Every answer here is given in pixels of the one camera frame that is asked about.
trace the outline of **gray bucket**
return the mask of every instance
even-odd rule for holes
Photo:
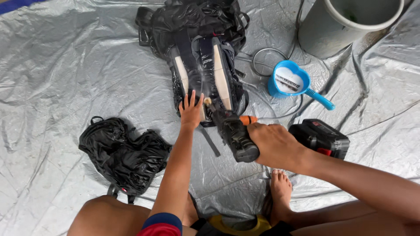
[[[404,0],[316,0],[299,28],[300,46],[316,57],[330,57],[390,26],[403,7]]]

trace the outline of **foot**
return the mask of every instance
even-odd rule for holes
[[[273,170],[271,174],[271,196],[273,197],[273,209],[270,217],[271,226],[275,226],[279,221],[289,223],[294,214],[289,206],[291,182],[281,170]]]
[[[197,220],[198,220],[197,210],[195,209],[191,196],[188,193],[188,199],[185,205],[184,217],[182,218],[182,225],[190,227]]]

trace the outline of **plastic tarp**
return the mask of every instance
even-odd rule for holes
[[[122,117],[137,127],[137,136],[150,128],[175,142],[180,120],[171,73],[138,45],[134,24],[139,6],[162,3],[50,0],[0,15],[0,235],[65,235],[82,205],[106,194],[109,183],[77,148],[92,116]],[[304,1],[302,19],[312,3]],[[251,18],[242,51],[292,52],[298,1],[239,4]],[[297,45],[291,60],[337,108],[327,111],[306,97],[301,113],[275,122],[321,119],[349,136],[347,161],[420,182],[419,14],[420,0],[414,0],[389,31],[368,34],[327,60]],[[259,60],[275,64],[271,56]],[[246,73],[242,81],[250,93],[245,114],[273,117],[299,104],[299,98],[270,97],[267,78],[248,62],[236,60],[236,67]],[[222,156],[215,158],[195,132],[190,192],[199,212],[252,219],[261,211],[270,169],[236,163],[216,128],[207,130]],[[162,174],[136,205],[152,207]],[[289,174],[295,211],[353,199],[324,181]],[[127,201],[122,194],[121,201]]]

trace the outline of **black battery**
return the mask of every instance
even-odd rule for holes
[[[318,119],[304,119],[289,132],[305,147],[344,160],[350,146],[347,136]]]

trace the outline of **yellow object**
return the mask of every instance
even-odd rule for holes
[[[223,233],[228,233],[237,236],[258,236],[264,231],[271,229],[270,223],[262,215],[257,215],[257,225],[254,228],[246,231],[237,231],[232,228],[229,228],[223,223],[221,215],[215,215],[210,217],[210,219],[208,219],[208,222],[214,228],[222,231]]]

